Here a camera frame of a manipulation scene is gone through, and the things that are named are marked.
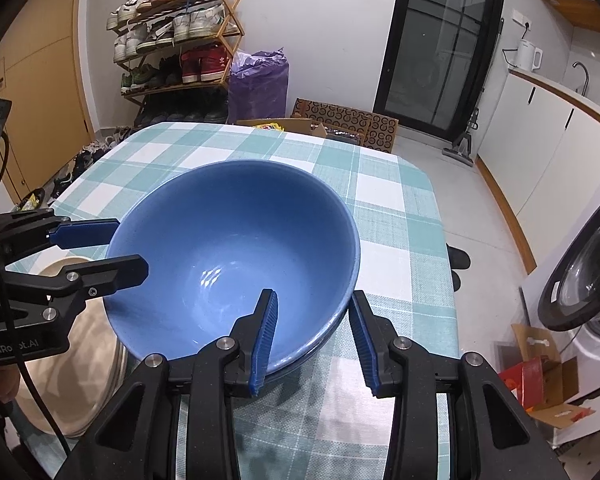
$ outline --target black cable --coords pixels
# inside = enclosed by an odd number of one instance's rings
[[[2,169],[0,170],[0,183],[4,177],[4,172],[7,170],[7,160],[9,160],[9,137],[4,129],[2,130],[1,137],[4,140],[4,158],[2,160]]]
[[[507,52],[517,52],[518,50],[516,48],[503,48],[502,49],[502,55],[504,56],[504,61],[507,62],[508,65],[512,66],[513,68],[518,68],[517,66],[515,66],[513,63],[510,63],[509,60],[507,59]]]
[[[526,34],[529,32],[529,24],[525,23],[525,32],[522,35],[522,38],[520,38],[520,41],[525,39]],[[518,50],[516,48],[503,48],[502,49],[502,55],[504,56],[504,61],[507,62],[507,64],[509,66],[512,66],[513,68],[518,68],[516,65],[514,65],[513,63],[510,63],[509,60],[507,59],[507,52],[517,52]]]
[[[13,312],[11,311],[11,307],[9,305],[9,296],[7,294],[7,288],[4,283],[4,279],[2,277],[1,272],[0,272],[0,306],[2,307],[2,310],[4,312],[4,324],[7,327],[7,332],[11,339],[11,347],[13,349],[13,355],[18,364],[18,370],[20,370],[22,379],[24,380],[24,383],[27,385],[27,388],[29,389],[29,393],[31,393],[31,397],[33,397],[33,400],[35,400],[40,411],[45,416],[46,421],[49,423],[51,428],[54,430],[56,437],[58,437],[58,440],[60,441],[62,449],[64,449],[64,452],[66,453],[66,455],[69,456],[69,453],[71,453],[71,449],[69,448],[69,445],[67,444],[66,439],[64,438],[64,435],[62,434],[62,431],[60,431],[60,428],[58,427],[53,416],[51,415],[48,408],[46,407],[44,400],[42,400],[42,397],[40,397],[40,394],[38,393],[38,390],[36,389],[36,385],[33,383],[33,380],[31,379],[31,376],[29,375],[29,371],[27,370],[27,366],[24,363],[24,357],[22,355],[22,352],[20,351],[20,341],[18,340],[18,333],[16,332],[15,323],[13,322]]]
[[[562,353],[563,353],[563,352],[564,352],[564,351],[565,351],[567,348],[569,348],[569,347],[571,346],[571,343],[573,343],[574,341],[576,341],[576,338],[578,337],[578,334],[580,333],[580,330],[582,330],[582,327],[583,327],[583,326],[581,325],[581,326],[580,326],[580,328],[578,329],[578,331],[576,332],[576,335],[575,335],[575,336],[573,336],[573,337],[571,338],[571,341],[569,341],[569,342],[567,343],[567,346],[565,346],[565,347],[564,347],[562,350],[560,350],[560,355],[562,355]]]

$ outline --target white cabinet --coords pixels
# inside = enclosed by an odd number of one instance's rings
[[[600,123],[575,109],[538,186],[518,215],[536,262],[560,243],[600,185]]]
[[[510,74],[479,155],[518,214],[564,135],[571,105]]]

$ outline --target blue bowl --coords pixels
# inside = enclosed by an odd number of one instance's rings
[[[267,374],[299,365],[336,329],[360,268],[353,217],[312,174],[268,160],[202,166],[122,219],[107,258],[140,254],[149,277],[105,298],[138,359],[195,354],[253,312],[263,288],[279,315]]]

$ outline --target faucet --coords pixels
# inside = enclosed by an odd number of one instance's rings
[[[577,67],[579,67],[579,66],[583,67],[583,69],[584,69],[584,73],[587,75],[587,79],[586,79],[586,81],[585,81],[585,83],[584,83],[584,88],[582,89],[582,96],[583,96],[583,97],[586,97],[586,94],[587,94],[587,88],[589,88],[589,70],[587,70],[587,67],[586,67],[586,66],[584,66],[584,64],[582,64],[582,63],[581,63],[581,62],[579,62],[579,61],[576,61],[576,62],[573,64],[573,67],[574,67],[574,68],[577,68]]]

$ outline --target plaid tablecloth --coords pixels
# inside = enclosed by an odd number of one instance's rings
[[[362,248],[356,288],[375,314],[430,352],[458,356],[450,269],[438,207],[427,176],[395,155],[343,142],[219,124],[161,123],[136,133],[89,168],[57,200],[56,214],[74,220],[119,218],[163,182],[191,168],[232,158],[285,162],[313,173],[353,212]],[[71,251],[103,258],[106,247]],[[65,256],[43,251],[12,267],[39,272]],[[235,403],[242,478],[381,479],[392,399],[365,387],[345,320],[328,343],[295,372],[266,386],[258,399]],[[184,430],[183,402],[180,429]],[[439,478],[448,478],[446,399],[438,397]],[[49,474],[63,453],[54,437],[21,416],[16,427]],[[179,439],[184,442],[184,432]],[[184,478],[184,454],[177,460]]]

